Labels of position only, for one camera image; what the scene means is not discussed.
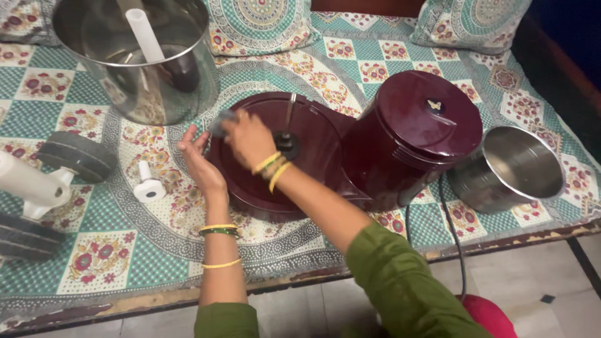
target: power cord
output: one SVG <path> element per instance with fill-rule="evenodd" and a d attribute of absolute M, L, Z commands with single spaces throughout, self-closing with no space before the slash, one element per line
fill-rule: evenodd
<path fill-rule="evenodd" d="M 457 252 L 459 252 L 459 264 L 461 265 L 461 303 L 463 303 L 463 300 L 465 300 L 465 295 L 467 293 L 467 278 L 465 275 L 465 259 L 463 258 L 463 250 L 461 249 L 461 243 L 459 242 L 459 237 L 457 236 L 457 232 L 455 231 L 455 225 L 453 224 L 453 220 L 451 219 L 451 214 L 449 213 L 449 209 L 447 207 L 447 201 L 445 199 L 444 193 L 442 192 L 442 176 L 444 174 L 442 174 L 439 178 L 438 178 L 438 193 L 439 196 L 441 198 L 441 203 L 442 203 L 442 209 L 445 212 L 445 215 L 447 217 L 447 222 L 449 223 L 449 229 L 451 230 L 451 234 L 453 236 L 453 239 L 455 240 L 455 246 L 457 246 Z M 411 243 L 411 231 L 409 231 L 409 205 L 407 205 L 405 207 L 405 229 L 407 232 L 407 241 L 409 241 L 409 244 L 411 244 L 411 246 L 413 246 L 413 244 Z"/>

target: woman's left hand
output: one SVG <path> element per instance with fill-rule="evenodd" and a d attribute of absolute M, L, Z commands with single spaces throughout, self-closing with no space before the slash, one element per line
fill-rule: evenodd
<path fill-rule="evenodd" d="M 198 185 L 206 200 L 228 198 L 227 185 L 223 175 L 214 165 L 203 157 L 204 149 L 207 147 L 210 133 L 203 132 L 194 140 L 194 134 L 198 128 L 190 124 L 177 147 L 188 166 L 188 173 Z"/>

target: pillow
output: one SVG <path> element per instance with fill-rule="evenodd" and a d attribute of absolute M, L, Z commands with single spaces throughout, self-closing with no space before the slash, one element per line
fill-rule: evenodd
<path fill-rule="evenodd" d="M 213 55 L 263 55 L 308 46 L 311 0 L 203 0 Z"/>
<path fill-rule="evenodd" d="M 56 46 L 50 22 L 56 0 L 0 0 L 0 41 Z"/>
<path fill-rule="evenodd" d="M 409 41 L 500 54 L 511 47 L 532 0 L 426 0 Z"/>

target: maroon motor housing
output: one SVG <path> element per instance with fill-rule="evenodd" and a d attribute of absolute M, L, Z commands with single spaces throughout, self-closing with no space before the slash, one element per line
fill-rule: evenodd
<path fill-rule="evenodd" d="M 447 80 L 410 70 L 392 75 L 343 137 L 343 169 L 373 199 L 370 209 L 408 205 L 482 139 L 469 97 Z"/>
<path fill-rule="evenodd" d="M 256 94 L 234 104 L 283 130 L 290 93 Z M 290 132 L 300 142 L 292 162 L 366 210 L 404 206 L 480 143 L 478 108 L 452 83 L 406 71 L 388 78 L 359 120 L 297 95 Z M 242 168 L 223 139 L 209 161 L 224 175 L 231 204 L 253 217 L 284 222 L 306 217 L 277 189 Z"/>

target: butterfly logo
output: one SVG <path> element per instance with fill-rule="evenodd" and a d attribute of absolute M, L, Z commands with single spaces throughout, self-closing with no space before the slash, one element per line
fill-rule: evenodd
<path fill-rule="evenodd" d="M 430 107 L 432 109 L 441 110 L 442 102 L 436 102 L 436 103 L 434 103 L 434 102 L 428 100 L 428 103 L 430 104 Z"/>

